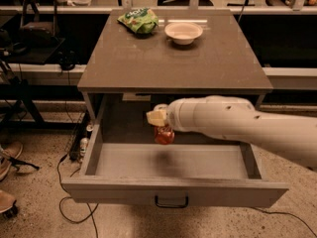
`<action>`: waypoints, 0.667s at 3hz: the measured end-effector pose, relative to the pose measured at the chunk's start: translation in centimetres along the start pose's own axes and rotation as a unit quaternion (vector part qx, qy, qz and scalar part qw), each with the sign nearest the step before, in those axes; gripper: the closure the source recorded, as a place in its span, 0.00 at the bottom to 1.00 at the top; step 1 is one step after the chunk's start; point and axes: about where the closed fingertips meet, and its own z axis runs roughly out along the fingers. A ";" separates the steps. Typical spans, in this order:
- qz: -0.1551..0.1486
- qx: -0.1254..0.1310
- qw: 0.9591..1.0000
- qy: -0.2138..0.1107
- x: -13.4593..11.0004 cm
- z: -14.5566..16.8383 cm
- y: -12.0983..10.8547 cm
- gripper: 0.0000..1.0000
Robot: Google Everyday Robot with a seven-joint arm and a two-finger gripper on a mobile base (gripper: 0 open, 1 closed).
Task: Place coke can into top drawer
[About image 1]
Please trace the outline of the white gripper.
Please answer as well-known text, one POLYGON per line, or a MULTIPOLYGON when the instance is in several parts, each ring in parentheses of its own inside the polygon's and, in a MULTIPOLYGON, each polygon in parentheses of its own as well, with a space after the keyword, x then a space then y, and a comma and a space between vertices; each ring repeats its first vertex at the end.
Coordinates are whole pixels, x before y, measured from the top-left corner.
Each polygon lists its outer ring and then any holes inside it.
POLYGON ((163 127, 168 123, 174 131, 195 132, 194 109, 197 103, 198 100, 195 98, 183 98, 169 105, 158 104, 154 111, 147 113, 148 123, 157 127, 163 127))

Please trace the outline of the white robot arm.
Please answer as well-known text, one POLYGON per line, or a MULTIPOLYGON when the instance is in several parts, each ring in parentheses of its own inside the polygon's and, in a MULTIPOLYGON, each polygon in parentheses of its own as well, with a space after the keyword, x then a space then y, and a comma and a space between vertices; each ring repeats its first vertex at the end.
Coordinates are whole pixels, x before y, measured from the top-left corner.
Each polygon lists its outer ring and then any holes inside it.
POLYGON ((247 99, 212 95, 159 104, 148 122, 174 131, 239 141, 277 154, 300 166, 317 169, 317 119, 256 110, 247 99))

